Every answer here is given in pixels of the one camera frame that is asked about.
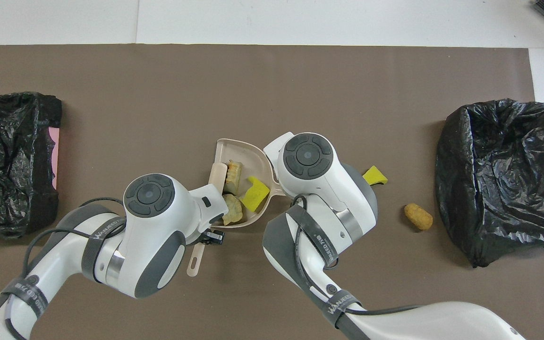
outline white robotic arm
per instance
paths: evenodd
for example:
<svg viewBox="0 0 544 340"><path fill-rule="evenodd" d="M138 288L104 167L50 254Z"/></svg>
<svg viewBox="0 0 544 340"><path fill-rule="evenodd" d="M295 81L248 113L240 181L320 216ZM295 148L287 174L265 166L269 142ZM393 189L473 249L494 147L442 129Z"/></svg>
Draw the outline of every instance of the white robotic arm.
<svg viewBox="0 0 544 340"><path fill-rule="evenodd" d="M313 133L287 133L264 148L293 205L266 226L263 251L335 328L352 340L522 340L490 310L448 302L367 311L324 269L376 224L375 194L360 173L341 164L332 144Z"/></svg>
<svg viewBox="0 0 544 340"><path fill-rule="evenodd" d="M228 208L213 185L188 191L174 178L149 174L123 197L125 217L98 204L68 213L47 243L0 296L0 339L28 339L67 278L82 273L134 298L166 286L187 245L222 243L210 224Z"/></svg>

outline gray strap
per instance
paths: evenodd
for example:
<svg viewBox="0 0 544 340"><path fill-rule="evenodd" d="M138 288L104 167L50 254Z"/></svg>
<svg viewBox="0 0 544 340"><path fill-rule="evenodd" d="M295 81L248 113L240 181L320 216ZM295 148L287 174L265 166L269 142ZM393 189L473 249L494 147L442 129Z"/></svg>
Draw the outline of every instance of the gray strap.
<svg viewBox="0 0 544 340"><path fill-rule="evenodd" d="M337 250L335 250L331 239L326 236L324 230L320 228L319 224L304 208L296 204L287 210L287 214L295 220L308 236L308 239L312 241L320 256L322 256L326 267L330 267L337 260L339 254L337 254Z"/></svg>
<svg viewBox="0 0 544 340"><path fill-rule="evenodd" d="M18 277L11 280L1 293L15 295L24 301L35 312L37 319L43 315L48 305L47 298L41 289L24 278Z"/></svg>
<svg viewBox="0 0 544 340"><path fill-rule="evenodd" d="M353 303L360 304L360 301L347 290L341 289L326 302L327 306L326 309L322 311L322 314L335 328L337 328L337 319L339 319L346 311L346 308Z"/></svg>
<svg viewBox="0 0 544 340"><path fill-rule="evenodd" d="M123 226L125 220L125 217L113 217L104 222L93 234L89 235L83 257L81 258L81 271L86 278L94 280L97 283L102 283L95 278L95 262L108 234Z"/></svg>

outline yellow sponge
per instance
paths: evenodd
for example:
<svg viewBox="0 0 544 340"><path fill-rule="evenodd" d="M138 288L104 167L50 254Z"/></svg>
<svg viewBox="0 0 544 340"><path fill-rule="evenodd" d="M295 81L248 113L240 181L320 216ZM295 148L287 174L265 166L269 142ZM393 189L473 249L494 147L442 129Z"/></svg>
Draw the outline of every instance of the yellow sponge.
<svg viewBox="0 0 544 340"><path fill-rule="evenodd" d="M369 185L387 183L387 177L385 177L376 166L371 166L371 168L367 170L362 177L365 177L365 180L367 183L369 183Z"/></svg>
<svg viewBox="0 0 544 340"><path fill-rule="evenodd" d="M245 196L241 198L240 201L247 209L255 213L255 209L262 204L264 198L270 193L270 189L253 176L249 176L247 180L253 185L246 191Z"/></svg>

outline brown mat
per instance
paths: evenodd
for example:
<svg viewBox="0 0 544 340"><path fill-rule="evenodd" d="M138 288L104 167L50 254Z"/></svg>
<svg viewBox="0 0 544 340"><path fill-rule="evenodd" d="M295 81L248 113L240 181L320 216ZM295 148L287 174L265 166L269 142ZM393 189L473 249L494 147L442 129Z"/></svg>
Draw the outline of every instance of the brown mat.
<svg viewBox="0 0 544 340"><path fill-rule="evenodd" d="M468 301L544 339L544 251L471 269L440 222L435 147L467 103L532 101L527 50L235 45L0 46L0 94L39 91L64 103L59 218L89 198L121 197L148 172L188 189L207 183L216 140L265 146L286 131L328 137L342 162L389 178L375 186L377 226L330 273L365 307ZM434 212L415 232L402 207ZM187 260L164 290L136 301L73 276L33 331L39 339L343 339L262 251L266 215ZM29 238L0 241L0 289Z"/></svg>

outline black plastic bag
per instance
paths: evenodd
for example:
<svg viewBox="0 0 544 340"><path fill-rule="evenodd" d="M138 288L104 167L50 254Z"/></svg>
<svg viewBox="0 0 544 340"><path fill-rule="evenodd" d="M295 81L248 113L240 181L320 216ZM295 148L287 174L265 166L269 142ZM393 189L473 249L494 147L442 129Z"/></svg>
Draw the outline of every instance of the black plastic bag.
<svg viewBox="0 0 544 340"><path fill-rule="evenodd" d="M436 196L450 238L473 267L544 247L544 103L503 99L448 116Z"/></svg>
<svg viewBox="0 0 544 340"><path fill-rule="evenodd" d="M60 127L61 116L53 95L0 95L0 236L20 237L56 219L48 127Z"/></svg>

